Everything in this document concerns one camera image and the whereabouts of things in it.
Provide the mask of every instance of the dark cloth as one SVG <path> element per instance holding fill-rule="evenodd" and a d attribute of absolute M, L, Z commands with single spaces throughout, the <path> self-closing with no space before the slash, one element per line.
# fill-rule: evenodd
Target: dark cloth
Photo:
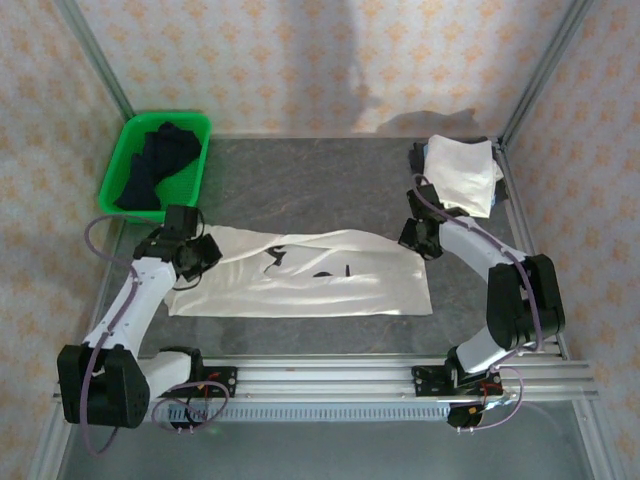
<path fill-rule="evenodd" d="M 160 210 L 155 187 L 200 156 L 202 144 L 193 132 L 170 122 L 145 136 L 142 154 L 131 157 L 129 180 L 116 206 L 123 210 Z"/>

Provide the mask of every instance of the cable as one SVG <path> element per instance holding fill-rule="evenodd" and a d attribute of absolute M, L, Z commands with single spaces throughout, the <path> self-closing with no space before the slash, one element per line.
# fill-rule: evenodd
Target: cable
<path fill-rule="evenodd" d="M 186 292 L 187 290 L 191 290 L 193 288 L 196 288 L 198 285 L 200 285 L 200 281 L 202 280 L 202 272 L 200 272 L 200 274 L 198 275 L 198 281 L 193 284 L 193 285 L 189 285 L 187 287 L 173 287 L 172 290 L 176 291 L 176 292 Z"/>
<path fill-rule="evenodd" d="M 89 454 L 91 454 L 94 457 L 99 457 L 104 452 L 107 451 L 107 449 L 113 443 L 113 440 L 115 439 L 116 434 L 118 433 L 118 427 L 113 429 L 113 432 L 111 432 L 111 435 L 107 440 L 107 443 L 100 450 L 95 450 L 93 448 L 93 445 L 91 444 L 91 440 L 89 438 L 89 420 L 88 420 L 89 384 L 91 383 L 91 375 L 93 374 L 93 370 L 96 366 L 96 362 L 98 360 L 98 354 L 100 353 L 100 350 L 102 350 L 102 347 L 104 346 L 105 342 L 111 335 L 111 332 L 113 331 L 115 326 L 118 324 L 118 322 L 120 321 L 124 313 L 127 311 L 127 309 L 129 308 L 129 305 L 131 305 L 131 302 L 133 302 L 136 292 L 138 291 L 138 282 L 139 282 L 138 272 L 131 263 L 125 260 L 122 260 L 120 258 L 114 257 L 113 255 L 109 255 L 107 253 L 101 252 L 91 242 L 91 229 L 97 223 L 100 223 L 101 221 L 109 218 L 134 218 L 136 220 L 143 220 L 146 223 L 157 225 L 155 222 L 151 222 L 146 218 L 136 217 L 133 215 L 111 214 L 111 215 L 102 215 L 98 218 L 94 218 L 91 222 L 89 222 L 89 224 L 84 229 L 84 241 L 87 244 L 87 247 L 89 247 L 89 250 L 91 250 L 95 255 L 97 255 L 103 260 L 107 260 L 111 263 L 127 268 L 132 277 L 131 290 L 129 290 L 129 294 L 127 295 L 127 298 L 125 298 L 124 302 L 122 303 L 122 305 L 120 306 L 116 314 L 113 316 L 113 320 L 111 320 L 109 325 L 107 325 L 107 329 L 100 336 L 100 338 L 98 339 L 98 342 L 93 347 L 93 352 L 91 352 L 91 356 L 89 357 L 89 363 L 87 364 L 87 368 L 84 372 L 84 377 L 82 379 L 82 387 L 80 389 L 80 430 L 82 431 L 82 438 L 84 440 L 84 444 L 87 451 L 89 452 Z"/>
<path fill-rule="evenodd" d="M 178 434 L 182 433 L 181 429 L 176 430 L 174 428 L 165 427 L 164 425 L 162 425 L 160 423 L 160 421 L 158 419 L 156 419 L 156 412 L 158 410 L 158 407 L 160 407 L 160 405 L 162 405 L 163 403 L 166 403 L 166 402 L 175 402 L 175 403 L 179 403 L 180 405 L 184 405 L 184 407 L 186 407 L 191 413 L 193 413 L 194 415 L 197 415 L 198 417 L 203 419 L 203 422 L 200 423 L 200 425 L 198 425 L 196 427 L 191 427 L 189 429 L 191 433 L 193 433 L 195 430 L 198 430 L 200 428 L 204 428 L 204 427 L 210 425 L 216 418 L 218 418 L 220 416 L 220 414 L 224 411 L 224 409 L 226 408 L 227 404 L 229 403 L 229 398 L 230 398 L 229 390 L 227 389 L 227 387 L 224 384 L 222 384 L 220 382 L 214 382 L 213 380 L 203 380 L 201 382 L 187 382 L 187 383 L 182 383 L 180 385 L 175 385 L 175 386 L 171 387 L 169 390 L 167 390 L 167 392 L 172 392 L 174 390 L 180 390 L 180 389 L 183 389 L 183 388 L 199 387 L 201 385 L 211 386 L 211 387 L 218 387 L 224 393 L 224 403 L 218 409 L 218 411 L 214 415 L 211 416 L 211 418 L 207 418 L 207 414 L 206 413 L 204 413 L 204 414 L 200 413 L 194 407 L 192 407 L 191 405 L 189 405 L 186 402 L 183 402 L 182 400 L 180 400 L 178 398 L 163 398 L 158 403 L 156 403 L 155 406 L 153 407 L 153 409 L 151 410 L 151 422 L 153 422 L 155 425 L 160 427 L 165 432 L 178 433 Z"/>
<path fill-rule="evenodd" d="M 215 378 L 217 378 L 219 376 L 220 376 L 220 374 L 218 372 L 214 372 L 214 373 L 212 373 L 211 375 L 209 375 L 207 377 L 207 380 L 213 380 L 213 379 L 215 379 Z M 198 387 L 193 388 L 191 390 L 191 393 L 187 397 L 187 405 L 189 405 L 191 403 L 191 400 L 193 400 L 193 396 L 202 388 L 202 386 L 203 385 L 200 384 L 200 385 L 198 385 Z M 204 386 L 204 404 L 205 404 L 205 409 L 207 411 L 208 411 L 208 408 L 209 408 L 208 407 L 209 402 L 207 401 L 208 397 L 209 397 L 209 385 L 205 385 Z M 189 415 L 188 411 L 185 411 L 184 414 L 185 414 L 185 417 L 187 417 L 187 420 L 189 421 L 189 423 L 191 423 L 191 424 L 196 423 L 195 420 L 193 418 L 191 418 L 191 415 Z"/>
<path fill-rule="evenodd" d="M 424 175 L 421 175 L 419 173 L 416 173 L 415 175 L 413 175 L 413 180 L 424 180 L 427 184 L 429 184 L 429 180 L 427 179 L 427 177 L 425 177 Z M 465 222 L 462 222 L 460 220 L 458 220 L 455 217 L 452 217 L 451 215 L 449 215 L 447 212 L 440 210 L 438 207 L 436 207 L 435 205 L 433 205 L 431 202 L 427 201 L 418 191 L 418 186 L 419 183 L 421 183 L 420 181 L 415 182 L 416 184 L 412 187 L 413 188 L 413 192 L 416 194 L 416 197 L 418 197 L 418 199 L 432 212 L 437 213 L 438 215 L 441 215 L 442 217 L 446 218 L 447 220 L 455 223 L 456 225 L 459 225 L 461 227 L 466 228 L 467 230 L 471 230 L 472 232 L 474 232 L 475 234 L 479 235 L 480 237 L 482 237 L 484 240 L 486 240 L 491 246 L 495 247 L 497 250 L 499 250 L 505 257 L 507 257 L 509 260 L 511 260 L 513 262 L 513 264 L 515 265 L 516 269 L 518 270 L 518 273 L 520 274 L 520 277 L 522 278 L 522 283 L 524 284 L 524 288 L 527 292 L 527 297 L 529 298 L 529 303 L 531 305 L 531 315 L 533 317 L 533 328 L 536 331 L 536 344 L 533 348 L 529 348 L 529 347 L 523 347 L 525 350 L 529 350 L 529 351 L 535 351 L 535 352 L 539 352 L 542 350 L 543 348 L 543 338 L 542 338 L 542 326 L 540 324 L 540 315 L 538 313 L 538 305 L 536 304 L 536 299 L 535 296 L 533 295 L 533 287 L 531 286 L 531 282 L 529 281 L 529 277 L 527 275 L 527 272 L 524 270 L 524 267 L 520 264 L 520 262 L 518 261 L 518 259 L 516 258 L 516 256 L 514 254 L 512 254 L 510 251 L 503 249 L 502 244 L 500 242 L 498 242 L 495 238 L 493 238 L 490 234 L 488 234 L 487 232 L 485 232 L 484 230 L 482 230 L 481 228 L 477 228 L 473 225 L 469 225 Z"/>
<path fill-rule="evenodd" d="M 513 367 L 501 367 L 501 370 L 511 370 L 512 372 L 514 372 L 517 376 L 518 376 L 518 383 L 520 383 L 520 395 L 518 397 L 518 401 L 516 402 L 516 406 L 514 407 L 513 410 L 511 410 L 511 413 L 509 413 L 509 415 L 507 415 L 506 417 L 504 417 L 502 420 L 492 423 L 490 425 L 483 425 L 482 427 L 478 426 L 478 427 L 469 427 L 469 428 L 457 428 L 458 432 L 469 432 L 469 433 L 473 433 L 477 430 L 487 430 L 489 428 L 493 428 L 493 427 L 497 427 L 500 426 L 506 422 L 508 422 L 509 420 L 511 420 L 513 418 L 513 416 L 518 412 L 518 410 L 520 410 L 520 407 L 522 406 L 522 400 L 524 398 L 524 379 L 522 378 L 522 374 L 520 373 L 520 371 L 517 368 L 513 368 Z"/>
<path fill-rule="evenodd" d="M 482 399 L 482 407 L 484 408 L 487 406 L 487 397 L 489 397 L 488 387 L 502 388 L 502 385 L 498 385 L 497 383 L 490 383 L 490 382 L 482 382 L 480 385 L 482 386 L 482 391 L 484 392 L 484 397 Z"/>

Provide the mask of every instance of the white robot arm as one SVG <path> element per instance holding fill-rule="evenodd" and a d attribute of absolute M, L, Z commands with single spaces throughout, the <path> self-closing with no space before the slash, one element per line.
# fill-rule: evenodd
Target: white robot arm
<path fill-rule="evenodd" d="M 108 333 L 98 353 L 89 385 L 90 424 L 137 427 L 149 401 L 188 380 L 202 380 L 197 349 L 169 347 L 151 360 L 138 360 L 142 339 L 158 306 L 178 278 L 191 281 L 222 258 L 211 235 L 196 237 L 197 208 L 171 205 L 165 223 L 135 249 L 130 273 L 116 299 L 82 345 L 67 345 L 58 356 L 58 374 L 65 418 L 80 421 L 80 396 L 89 358 Z M 132 298 L 133 282 L 137 289 Z M 120 320 L 112 325 L 123 305 Z"/>
<path fill-rule="evenodd" d="M 460 221 L 480 228 L 473 218 L 460 217 Z M 523 252 L 515 250 L 496 239 L 505 250 L 511 251 L 521 262 L 526 258 Z M 485 282 L 489 281 L 489 271 L 500 264 L 510 264 L 504 255 L 480 236 L 469 233 L 461 225 L 445 222 L 440 229 L 442 248 L 451 252 L 469 265 Z M 489 328 L 484 327 L 471 339 L 457 348 L 460 365 L 465 372 L 478 373 L 486 371 L 491 365 L 509 354 L 491 337 Z"/>

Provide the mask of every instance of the black motor joint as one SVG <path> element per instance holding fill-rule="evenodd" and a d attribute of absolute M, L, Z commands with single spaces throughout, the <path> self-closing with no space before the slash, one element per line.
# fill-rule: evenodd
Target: black motor joint
<path fill-rule="evenodd" d="M 197 235 L 202 212 L 196 207 L 169 205 L 164 225 L 144 239 L 133 258 L 156 257 L 171 262 L 178 277 L 188 282 L 214 267 L 222 253 L 210 234 Z"/>
<path fill-rule="evenodd" d="M 553 262 L 540 254 L 526 257 L 521 265 L 531 283 L 542 338 L 560 333 L 565 316 Z M 487 327 L 496 344 L 510 351 L 536 341 L 531 299 L 522 298 L 524 285 L 516 266 L 490 268 L 487 284 Z"/>
<path fill-rule="evenodd" d="M 451 217 L 467 216 L 460 207 L 445 209 L 433 184 L 420 185 L 418 192 L 420 195 L 434 207 L 442 210 Z M 443 250 L 440 245 L 440 225 L 446 218 L 429 207 L 424 205 L 416 195 L 416 192 L 409 190 L 407 192 L 409 207 L 413 218 L 407 219 L 398 243 L 409 250 L 417 252 L 425 260 L 433 260 L 442 255 Z"/>

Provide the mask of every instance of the white towel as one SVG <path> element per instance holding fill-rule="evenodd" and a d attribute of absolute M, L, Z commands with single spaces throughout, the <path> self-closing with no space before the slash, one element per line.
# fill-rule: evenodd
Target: white towel
<path fill-rule="evenodd" d="M 378 235 L 358 230 L 276 235 L 221 226 L 207 226 L 205 231 L 213 236 L 223 258 L 196 288 L 166 296 L 169 315 L 432 313 L 422 258 Z"/>
<path fill-rule="evenodd" d="M 496 182 L 503 178 L 490 140 L 470 145 L 440 135 L 429 139 L 424 176 L 445 208 L 461 207 L 481 218 L 489 218 Z"/>

